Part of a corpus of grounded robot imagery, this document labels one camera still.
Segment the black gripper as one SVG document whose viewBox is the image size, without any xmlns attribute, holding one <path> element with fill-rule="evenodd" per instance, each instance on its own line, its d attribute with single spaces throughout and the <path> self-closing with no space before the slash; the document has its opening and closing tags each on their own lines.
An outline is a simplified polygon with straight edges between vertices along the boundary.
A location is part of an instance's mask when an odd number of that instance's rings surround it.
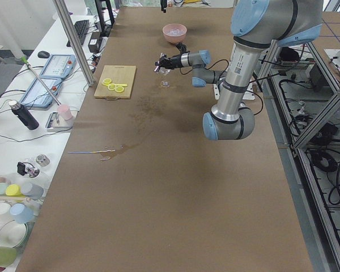
<svg viewBox="0 0 340 272">
<path fill-rule="evenodd" d="M 177 68 L 189 67 L 189 51 L 187 50 L 186 45 L 180 42 L 177 43 L 175 46 L 179 50 L 180 54 L 172 57 L 166 56 L 165 68 L 174 70 Z"/>
</svg>

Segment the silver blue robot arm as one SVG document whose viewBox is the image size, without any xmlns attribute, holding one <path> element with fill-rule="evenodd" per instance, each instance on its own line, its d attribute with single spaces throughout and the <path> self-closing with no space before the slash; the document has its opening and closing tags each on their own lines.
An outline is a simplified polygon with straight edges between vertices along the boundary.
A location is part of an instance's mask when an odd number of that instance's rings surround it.
<svg viewBox="0 0 340 272">
<path fill-rule="evenodd" d="M 273 40 L 281 47 L 315 40 L 321 31 L 322 1 L 238 1 L 231 20 L 234 46 L 226 72 L 206 69 L 210 53 L 181 52 L 156 62 L 160 68 L 192 68 L 192 85 L 217 84 L 220 96 L 203 115 L 203 132 L 210 140 L 235 140 L 248 137 L 255 124 L 252 111 L 243 103 L 261 52 Z"/>
</svg>

